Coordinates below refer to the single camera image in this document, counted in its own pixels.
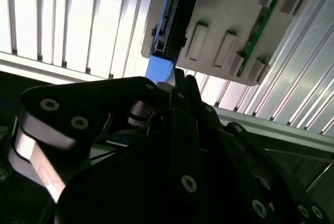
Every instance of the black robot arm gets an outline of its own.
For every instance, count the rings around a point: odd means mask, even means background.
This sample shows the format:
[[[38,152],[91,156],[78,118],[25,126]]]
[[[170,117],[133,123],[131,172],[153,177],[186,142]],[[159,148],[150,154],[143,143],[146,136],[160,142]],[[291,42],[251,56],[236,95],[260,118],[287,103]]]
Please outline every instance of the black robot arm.
[[[36,87],[9,160],[45,186],[55,223],[329,223],[238,123],[223,126],[193,76]],[[117,147],[92,164],[92,146]]]

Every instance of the ribbed metal panel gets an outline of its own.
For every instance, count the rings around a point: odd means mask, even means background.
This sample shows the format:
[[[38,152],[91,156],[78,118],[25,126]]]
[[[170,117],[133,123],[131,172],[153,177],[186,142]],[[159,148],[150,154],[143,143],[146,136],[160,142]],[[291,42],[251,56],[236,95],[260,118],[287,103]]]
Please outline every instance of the ribbed metal panel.
[[[0,0],[0,51],[101,78],[143,75],[150,1]]]
[[[143,76],[150,1],[0,0],[0,70],[57,84]],[[333,31],[334,0],[309,0],[260,86],[186,73],[208,104],[334,137]]]

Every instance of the blue component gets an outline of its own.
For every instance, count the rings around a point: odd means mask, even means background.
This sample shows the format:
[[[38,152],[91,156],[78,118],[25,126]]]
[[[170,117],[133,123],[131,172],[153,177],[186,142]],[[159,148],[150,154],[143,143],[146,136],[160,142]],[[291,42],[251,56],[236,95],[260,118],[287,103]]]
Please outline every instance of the blue component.
[[[164,0],[164,2],[163,2],[163,7],[162,7],[162,13],[161,13],[161,17],[160,17],[160,20],[159,20],[159,24],[158,24],[158,28],[157,28],[157,32],[156,32],[156,36],[154,37],[154,41],[153,41],[152,49],[153,49],[154,45],[155,45],[156,42],[157,42],[157,37],[158,37],[158,35],[159,35],[159,31],[160,31],[160,28],[161,28],[162,18],[163,18],[163,14],[164,14],[164,11],[165,11],[165,8],[166,8],[166,4],[167,4],[167,0]]]
[[[148,63],[145,77],[157,82],[166,82],[173,70],[173,62],[164,58],[152,55]]]
[[[167,3],[167,0],[164,0],[162,14],[161,14],[160,21],[159,21],[159,24],[158,24],[156,36],[154,37],[154,41],[153,41],[153,45],[152,45],[152,49],[151,49],[151,54],[153,54],[153,49],[154,49],[154,46],[157,42],[158,33],[160,31],[160,28],[161,28],[161,23],[162,23],[163,14],[164,14],[164,11],[165,11],[166,3]],[[146,70],[145,77],[149,78],[154,83],[157,83],[157,82],[160,82],[160,81],[166,82],[168,80],[172,70],[173,70],[173,66],[174,65],[173,65],[173,62],[171,60],[166,60],[164,58],[160,58],[160,57],[156,57],[154,55],[151,55],[150,61],[148,63],[148,67],[147,67],[147,70]]]

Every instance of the cable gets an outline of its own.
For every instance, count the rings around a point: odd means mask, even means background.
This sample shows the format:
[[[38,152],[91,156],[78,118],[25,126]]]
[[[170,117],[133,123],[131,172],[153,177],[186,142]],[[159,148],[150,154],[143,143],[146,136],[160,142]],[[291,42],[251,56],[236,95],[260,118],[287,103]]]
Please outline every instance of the cable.
[[[116,152],[117,152],[117,150],[112,150],[112,151],[106,152],[105,154],[101,154],[101,155],[97,155],[97,156],[95,156],[95,157],[92,157],[92,158],[90,158],[90,160],[91,160],[91,161],[92,161],[92,160],[97,160],[97,159],[100,159],[100,158],[102,158],[102,157],[104,157],[104,156],[114,154],[114,153],[116,153]]]

